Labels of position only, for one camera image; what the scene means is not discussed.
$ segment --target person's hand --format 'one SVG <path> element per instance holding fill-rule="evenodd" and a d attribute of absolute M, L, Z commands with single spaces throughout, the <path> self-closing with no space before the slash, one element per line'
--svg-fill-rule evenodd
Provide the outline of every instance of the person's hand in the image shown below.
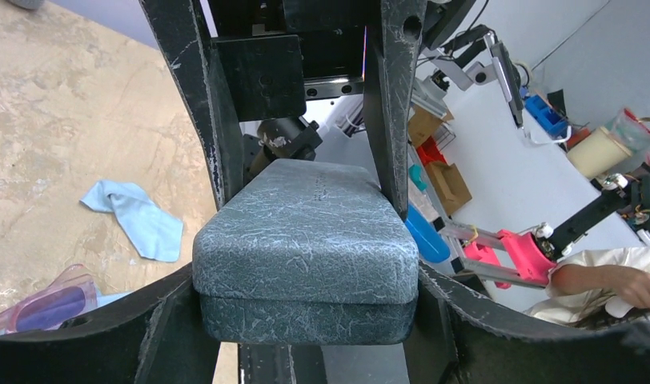
<path fill-rule="evenodd" d="M 606 286 L 628 304 L 650 309 L 650 274 L 629 266 L 601 266 Z"/>

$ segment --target blue container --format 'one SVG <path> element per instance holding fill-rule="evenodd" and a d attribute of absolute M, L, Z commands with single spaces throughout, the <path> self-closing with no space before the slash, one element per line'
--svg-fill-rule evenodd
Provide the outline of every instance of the blue container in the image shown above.
<path fill-rule="evenodd" d="M 539 95 L 526 100 L 525 109 L 547 131 L 549 136 L 558 138 L 565 135 L 568 122 L 557 114 Z"/>
<path fill-rule="evenodd" d="M 419 253 L 428 262 L 444 262 L 450 258 L 450 248 L 435 231 L 434 226 L 412 204 L 407 208 L 405 226 L 417 243 Z"/>

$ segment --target blue microfiber towel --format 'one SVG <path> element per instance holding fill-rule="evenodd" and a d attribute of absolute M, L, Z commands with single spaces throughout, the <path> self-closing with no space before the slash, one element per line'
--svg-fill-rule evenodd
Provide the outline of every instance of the blue microfiber towel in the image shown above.
<path fill-rule="evenodd" d="M 183 222 L 158 208 L 140 186 L 101 180 L 80 202 L 94 212 L 115 214 L 142 258 L 179 260 Z"/>

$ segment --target tan floor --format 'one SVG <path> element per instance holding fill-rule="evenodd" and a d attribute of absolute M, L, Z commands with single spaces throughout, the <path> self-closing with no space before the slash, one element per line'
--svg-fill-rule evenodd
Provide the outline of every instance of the tan floor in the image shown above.
<path fill-rule="evenodd" d="M 184 221 L 181 258 L 141 259 L 112 215 L 78 200 L 99 179 L 138 183 Z M 199 140 L 158 51 L 49 2 L 0 1 L 0 310 L 85 264 L 104 294 L 191 260 L 215 213 Z M 237 383 L 225 345 L 217 384 Z"/>

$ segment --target scratched gray surface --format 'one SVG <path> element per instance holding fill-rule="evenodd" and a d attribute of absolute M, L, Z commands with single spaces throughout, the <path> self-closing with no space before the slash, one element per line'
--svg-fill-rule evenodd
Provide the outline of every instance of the scratched gray surface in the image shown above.
<path fill-rule="evenodd" d="M 207 328 L 228 341 L 398 342 L 417 278 L 414 240 L 357 166 L 278 160 L 193 245 Z"/>
<path fill-rule="evenodd" d="M 205 330 L 218 340 L 319 346 L 402 342 L 410 334 L 417 304 L 330 304 L 204 295 L 200 302 Z"/>

